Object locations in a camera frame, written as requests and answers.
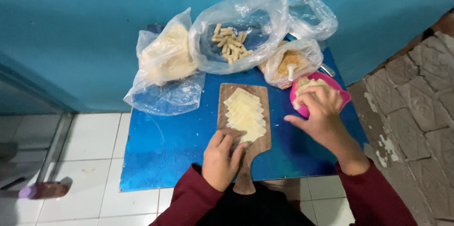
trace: person's right hand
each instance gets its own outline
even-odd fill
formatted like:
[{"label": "person's right hand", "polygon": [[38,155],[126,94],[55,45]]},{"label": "person's right hand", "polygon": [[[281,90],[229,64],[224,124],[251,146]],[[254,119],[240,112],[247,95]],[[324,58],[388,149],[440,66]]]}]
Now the person's right hand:
[{"label": "person's right hand", "polygon": [[330,150],[337,157],[344,173],[358,175],[369,169],[369,160],[339,118],[343,99],[336,89],[310,86],[295,102],[306,105],[310,112],[309,119],[287,115],[284,120],[301,128]]},{"label": "person's right hand", "polygon": [[284,120],[304,130],[321,145],[326,147],[326,142],[329,141],[327,139],[333,134],[348,135],[339,118],[343,100],[336,89],[310,86],[295,99],[294,103],[306,105],[310,112],[309,119],[304,120],[297,116],[287,115]]}]

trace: person's left hand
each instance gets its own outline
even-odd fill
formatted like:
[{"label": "person's left hand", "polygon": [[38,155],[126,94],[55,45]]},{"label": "person's left hand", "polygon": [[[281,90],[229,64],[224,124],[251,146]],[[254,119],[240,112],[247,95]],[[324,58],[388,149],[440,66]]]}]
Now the person's left hand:
[{"label": "person's left hand", "polygon": [[203,153],[201,175],[216,190],[225,191],[235,177],[240,165],[241,155],[249,145],[238,145],[230,158],[233,140],[243,135],[241,131],[225,128],[216,131]]}]

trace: hand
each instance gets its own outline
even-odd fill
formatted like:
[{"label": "hand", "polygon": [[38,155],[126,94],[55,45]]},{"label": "hand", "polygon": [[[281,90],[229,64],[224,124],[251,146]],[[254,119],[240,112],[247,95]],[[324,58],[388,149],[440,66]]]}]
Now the hand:
[{"label": "hand", "polygon": [[306,105],[310,112],[309,119],[303,120],[287,115],[284,120],[301,128],[316,142],[330,150],[337,157],[344,173],[357,175],[369,169],[369,160],[339,118],[343,99],[337,90],[310,86],[295,99],[295,102]]},{"label": "hand", "polygon": [[244,149],[249,145],[242,143],[229,156],[233,140],[243,132],[225,128],[216,131],[203,153],[201,175],[218,191],[225,191],[235,177]]}]

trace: blue wall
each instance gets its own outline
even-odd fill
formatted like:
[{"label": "blue wall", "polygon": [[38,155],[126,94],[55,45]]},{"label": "blue wall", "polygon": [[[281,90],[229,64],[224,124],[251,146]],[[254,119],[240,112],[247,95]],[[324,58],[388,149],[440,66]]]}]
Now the blue wall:
[{"label": "blue wall", "polygon": [[[0,63],[78,111],[125,111],[138,31],[221,0],[0,0]],[[346,84],[431,26],[454,0],[323,0],[337,15],[329,39]]]}]

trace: finger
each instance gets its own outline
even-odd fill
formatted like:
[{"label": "finger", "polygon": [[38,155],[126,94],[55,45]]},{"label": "finger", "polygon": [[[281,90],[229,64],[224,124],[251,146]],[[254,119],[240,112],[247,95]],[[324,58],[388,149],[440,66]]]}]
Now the finger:
[{"label": "finger", "polygon": [[238,171],[238,167],[240,165],[241,157],[244,154],[244,150],[248,146],[249,146],[249,142],[244,142],[244,143],[239,144],[236,147],[235,151],[231,155],[231,160],[230,160],[230,168],[231,168],[232,171],[234,171],[234,172]]},{"label": "finger", "polygon": [[330,89],[330,91],[328,91],[328,100],[330,101],[330,103],[334,104],[336,102],[338,96],[339,96],[339,90]]},{"label": "finger", "polygon": [[341,110],[343,104],[344,104],[344,100],[342,97],[339,96],[336,100],[336,105],[335,105],[338,113],[341,112],[340,110]]},{"label": "finger", "polygon": [[222,130],[216,130],[213,137],[210,139],[207,148],[216,148],[221,144],[221,141],[224,138],[224,133]]},{"label": "finger", "polygon": [[290,122],[292,125],[301,128],[302,130],[306,130],[307,128],[307,120],[304,120],[302,118],[299,118],[297,116],[293,115],[287,115],[284,117],[285,121]]},{"label": "finger", "polygon": [[325,102],[328,100],[328,94],[323,86],[309,86],[303,91],[303,94],[308,92],[315,93],[317,95],[318,100],[321,102]]},{"label": "finger", "polygon": [[304,104],[309,109],[310,113],[316,113],[319,111],[320,103],[314,98],[311,93],[304,93],[302,95],[298,95],[295,101],[301,105]]},{"label": "finger", "polygon": [[238,131],[238,130],[232,130],[230,131],[230,133],[228,133],[223,141],[221,142],[221,144],[219,145],[219,148],[226,154],[229,154],[230,153],[230,148],[233,144],[233,140],[235,140],[236,138],[238,138],[239,136],[242,136],[243,135],[243,132],[241,131]]}]

